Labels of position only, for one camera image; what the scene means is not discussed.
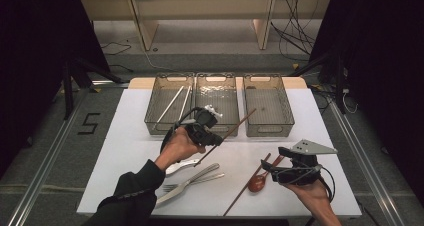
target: clear plastic bin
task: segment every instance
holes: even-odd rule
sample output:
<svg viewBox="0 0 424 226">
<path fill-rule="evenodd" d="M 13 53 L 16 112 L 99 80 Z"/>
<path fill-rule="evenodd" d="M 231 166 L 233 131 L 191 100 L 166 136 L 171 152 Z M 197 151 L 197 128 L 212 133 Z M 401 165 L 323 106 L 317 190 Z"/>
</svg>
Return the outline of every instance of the clear plastic bin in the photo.
<svg viewBox="0 0 424 226">
<path fill-rule="evenodd" d="M 151 135 L 165 135 L 190 110 L 193 82 L 193 73 L 157 74 L 144 118 Z"/>
<path fill-rule="evenodd" d="M 212 105 L 216 112 L 223 114 L 211 132 L 225 136 L 239 121 L 236 78 L 233 73 L 198 73 L 193 105 Z M 229 136 L 237 136 L 238 128 Z"/>
<path fill-rule="evenodd" d="M 291 107 L 278 74 L 246 74 L 243 77 L 243 99 L 248 137 L 288 137 L 294 125 Z"/>
</svg>

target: aluminum rail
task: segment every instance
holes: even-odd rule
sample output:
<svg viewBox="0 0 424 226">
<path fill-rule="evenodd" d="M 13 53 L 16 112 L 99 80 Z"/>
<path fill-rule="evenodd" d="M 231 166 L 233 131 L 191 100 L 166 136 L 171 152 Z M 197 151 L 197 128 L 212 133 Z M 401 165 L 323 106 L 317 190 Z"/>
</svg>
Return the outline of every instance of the aluminum rail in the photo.
<svg viewBox="0 0 424 226">
<path fill-rule="evenodd" d="M 31 212 L 32 207 L 34 206 L 35 200 L 37 199 L 41 188 L 44 182 L 46 181 L 50 170 L 54 162 L 56 161 L 57 156 L 60 153 L 60 150 L 62 149 L 62 146 L 69 134 L 70 128 L 72 127 L 75 121 L 75 116 L 77 115 L 78 110 L 85 97 L 88 95 L 88 92 L 89 89 L 86 88 L 81 89 L 77 94 L 75 100 L 75 108 L 73 112 L 67 120 L 63 121 L 59 132 L 57 133 L 52 145 L 50 146 L 49 151 L 47 152 L 43 162 L 41 163 L 40 168 L 35 174 L 31 184 L 28 186 L 24 196 L 21 198 L 18 205 L 16 206 L 9 220 L 9 226 L 23 225 L 25 223 L 29 213 Z"/>
<path fill-rule="evenodd" d="M 346 115 L 343 115 L 337 108 L 337 105 L 335 105 L 332 101 L 329 100 L 329 104 L 378 204 L 381 207 L 381 210 L 384 213 L 384 216 L 387 219 L 387 222 L 392 226 L 405 225 L 392 197 L 378 176 L 377 171 L 371 163 L 371 160 L 368 158 Z"/>
</svg>

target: white table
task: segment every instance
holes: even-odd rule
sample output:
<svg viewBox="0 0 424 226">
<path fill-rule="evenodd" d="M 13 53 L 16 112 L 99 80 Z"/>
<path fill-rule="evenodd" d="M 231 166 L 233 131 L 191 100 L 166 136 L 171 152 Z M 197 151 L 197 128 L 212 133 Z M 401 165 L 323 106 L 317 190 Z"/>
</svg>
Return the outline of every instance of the white table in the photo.
<svg viewBox="0 0 424 226">
<path fill-rule="evenodd" d="M 175 217 L 223 216 L 240 190 L 260 165 L 260 159 L 271 153 L 269 162 L 278 156 L 278 147 L 291 147 L 307 139 L 333 148 L 324 122 L 309 89 L 286 89 L 295 125 L 286 138 L 248 138 L 245 125 L 237 137 L 216 148 L 202 164 L 186 168 L 165 179 L 165 184 L 180 183 L 212 163 L 225 177 L 191 185 L 179 196 L 158 205 L 152 215 Z M 163 137 L 151 136 L 144 123 L 151 89 L 125 89 L 111 123 L 109 132 L 87 184 L 77 212 L 92 214 L 102 199 L 113 194 L 118 178 L 128 171 L 138 172 L 147 159 L 155 160 Z M 238 91 L 240 114 L 244 112 L 241 91 Z M 319 155 L 318 162 L 327 168 L 336 182 L 336 195 L 332 202 L 339 217 L 359 217 L 361 211 L 340 165 L 337 155 Z M 279 166 L 291 167 L 288 158 Z M 329 175 L 322 170 L 325 181 L 333 187 Z M 156 191 L 164 194 L 162 188 Z M 265 188 L 258 193 L 243 192 L 226 217 L 279 217 L 308 216 L 310 212 L 294 193 L 267 178 Z"/>
</svg>

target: wooden chopstick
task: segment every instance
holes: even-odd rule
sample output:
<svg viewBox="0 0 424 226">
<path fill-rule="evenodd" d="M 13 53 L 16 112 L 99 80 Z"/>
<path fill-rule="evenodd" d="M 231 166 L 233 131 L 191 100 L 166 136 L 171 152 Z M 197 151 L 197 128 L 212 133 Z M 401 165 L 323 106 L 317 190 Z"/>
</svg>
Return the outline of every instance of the wooden chopstick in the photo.
<svg viewBox="0 0 424 226">
<path fill-rule="evenodd" d="M 271 153 L 268 153 L 268 155 L 265 157 L 265 161 L 267 161 L 269 159 L 269 157 L 271 156 Z M 255 176 L 256 174 L 258 174 L 259 170 L 261 170 L 262 168 L 262 164 L 259 165 L 258 169 L 255 171 L 255 173 L 252 175 Z M 250 177 L 249 180 L 247 180 L 246 185 L 244 185 L 244 187 L 241 189 L 240 193 L 237 195 L 237 197 L 234 199 L 234 201 L 231 203 L 230 207 L 228 207 L 227 211 L 225 211 L 224 215 L 227 215 L 228 211 L 230 211 L 230 209 L 233 207 L 233 205 L 237 202 L 237 200 L 240 198 L 241 194 L 243 193 L 243 191 L 247 188 L 247 185 L 249 185 L 249 181 L 252 178 Z"/>
<path fill-rule="evenodd" d="M 228 136 L 230 136 L 230 134 L 232 134 L 234 132 L 234 130 L 236 130 L 240 126 L 240 124 L 242 124 L 244 121 L 246 121 L 246 119 L 249 118 L 250 115 L 252 115 L 255 111 L 256 111 L 256 108 L 252 109 L 252 111 L 250 111 L 246 116 L 244 116 L 244 118 L 242 118 L 237 125 L 235 125 L 232 129 L 230 129 L 228 131 L 228 133 L 224 136 L 224 138 L 222 138 L 222 141 L 224 142 L 224 140 Z M 216 147 L 217 147 L 216 145 L 213 146 L 213 148 L 211 148 L 211 150 L 209 150 L 209 152 L 207 152 L 193 167 L 196 167 L 197 165 L 199 165 L 202 162 L 202 160 L 204 158 L 206 158 L 206 156 L 208 156 Z"/>
</svg>

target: knife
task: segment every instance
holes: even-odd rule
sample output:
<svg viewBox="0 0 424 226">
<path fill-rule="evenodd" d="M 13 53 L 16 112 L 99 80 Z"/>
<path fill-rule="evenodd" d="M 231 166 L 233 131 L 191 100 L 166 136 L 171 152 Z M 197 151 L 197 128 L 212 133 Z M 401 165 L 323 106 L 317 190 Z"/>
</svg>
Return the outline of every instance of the knife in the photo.
<svg viewBox="0 0 424 226">
<path fill-rule="evenodd" d="M 172 191 L 170 191 L 169 193 L 163 195 L 162 197 L 160 197 L 157 201 L 156 201 L 156 205 L 165 202 L 166 200 L 173 198 L 175 196 L 177 196 L 178 194 L 180 194 L 181 192 L 184 191 L 184 189 L 187 187 L 187 185 L 189 185 L 191 182 L 193 182 L 194 180 L 196 180 L 197 178 L 200 178 L 201 176 L 215 170 L 219 168 L 219 164 L 214 163 L 212 165 L 210 165 L 209 167 L 203 169 L 202 171 L 200 171 L 199 173 L 197 173 L 196 175 L 194 175 L 193 177 L 191 177 L 190 179 L 188 179 L 187 181 L 185 181 L 184 183 L 182 183 L 180 186 L 176 187 L 175 189 L 173 189 Z"/>
<path fill-rule="evenodd" d="M 173 165 L 169 166 L 166 169 L 166 176 L 170 176 L 171 174 L 175 173 L 179 169 L 191 166 L 193 164 L 196 164 L 197 162 L 199 162 L 199 159 L 192 159 L 192 160 L 188 160 L 188 161 L 182 161 L 182 162 L 179 162 L 179 163 L 174 163 Z"/>
</svg>

